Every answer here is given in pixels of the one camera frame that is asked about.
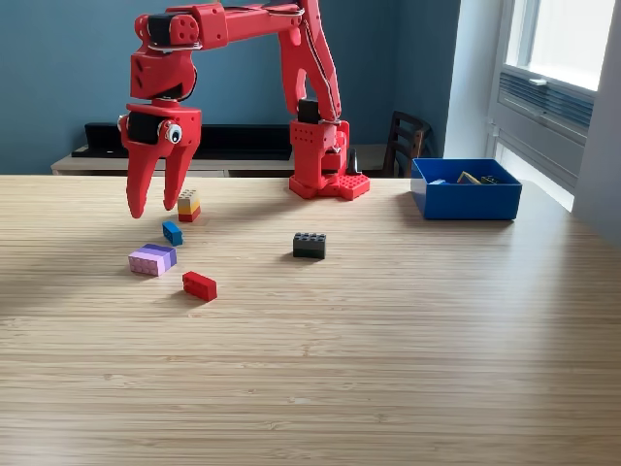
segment lavender lego brick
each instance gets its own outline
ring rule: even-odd
[[[161,250],[163,252],[169,252],[171,256],[171,267],[177,265],[177,250],[175,248],[159,245],[144,245],[143,248],[148,250]]]
[[[142,246],[138,252],[143,252],[145,254],[153,254],[164,257],[164,272],[169,270],[175,264],[177,264],[177,253],[174,248],[166,248],[166,250],[160,250],[156,248],[162,248],[157,245],[145,245]]]
[[[166,272],[164,266],[164,257],[151,253],[140,252],[135,250],[129,254],[129,268],[132,272],[139,274],[154,275],[159,277]]]
[[[151,250],[146,247],[142,247],[137,252],[142,252],[143,254],[153,254],[158,255],[164,259],[164,272],[169,270],[171,266],[171,255],[168,252],[164,252],[162,250]]]

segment white wall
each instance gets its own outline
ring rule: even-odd
[[[502,0],[461,2],[444,158],[485,156],[502,11]]]
[[[621,2],[610,25],[573,212],[621,247]]]

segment blue bin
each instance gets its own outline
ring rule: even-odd
[[[495,177],[503,184],[457,184],[462,172],[477,179]],[[430,184],[446,180],[448,184]],[[418,158],[412,167],[411,192],[428,219],[513,220],[522,184],[496,160]]]

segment blue lego brick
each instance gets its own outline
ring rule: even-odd
[[[164,230],[164,237],[171,245],[181,246],[183,244],[183,233],[174,223],[165,221],[162,223],[162,229]]]
[[[161,250],[162,252],[169,252],[171,255],[171,267],[177,265],[177,250],[175,248],[159,245],[144,245],[143,248],[148,250]]]

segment chair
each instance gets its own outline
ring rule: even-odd
[[[397,160],[399,178],[411,178],[412,160],[422,155],[425,142],[430,135],[431,126],[426,121],[402,112],[395,112],[392,115],[382,176],[386,178],[395,176],[395,160]]]

